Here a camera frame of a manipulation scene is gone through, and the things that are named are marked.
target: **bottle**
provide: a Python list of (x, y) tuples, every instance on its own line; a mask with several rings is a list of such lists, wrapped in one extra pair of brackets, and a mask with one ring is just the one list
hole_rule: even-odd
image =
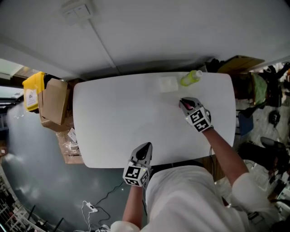
[(192, 70), (189, 74), (181, 78), (180, 84), (183, 86), (189, 86), (195, 82), (198, 82), (203, 76), (203, 72), (200, 70)]

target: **white wall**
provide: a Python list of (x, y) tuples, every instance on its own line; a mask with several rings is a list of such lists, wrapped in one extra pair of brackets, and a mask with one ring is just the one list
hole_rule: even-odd
[[(86, 26), (69, 26), (63, 1), (4, 0), (0, 58), (59, 77), (116, 74)], [(266, 62), (290, 55), (284, 0), (95, 0), (92, 24), (121, 73), (170, 70), (208, 57)]]

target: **person's left arm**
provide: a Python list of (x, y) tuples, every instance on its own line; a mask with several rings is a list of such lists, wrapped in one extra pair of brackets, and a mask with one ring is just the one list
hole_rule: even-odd
[(143, 213), (143, 188), (131, 186), (122, 221), (112, 224), (111, 232), (138, 232), (141, 229)]

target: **yellow plastic bin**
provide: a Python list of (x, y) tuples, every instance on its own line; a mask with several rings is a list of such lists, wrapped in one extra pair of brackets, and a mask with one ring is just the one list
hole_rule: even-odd
[(22, 82), (24, 87), (24, 105), (30, 112), (38, 113), (38, 94), (44, 90), (44, 72), (38, 72)]

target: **shirt sleeve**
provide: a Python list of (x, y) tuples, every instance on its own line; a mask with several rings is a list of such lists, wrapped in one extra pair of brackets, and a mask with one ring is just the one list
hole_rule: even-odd
[(117, 221), (111, 225), (111, 232), (139, 232), (140, 229), (130, 222)]
[(269, 202), (266, 194), (257, 186), (250, 173), (241, 175), (232, 186), (232, 206), (238, 206), (248, 215), (260, 213), (268, 222), (279, 221), (278, 210)]

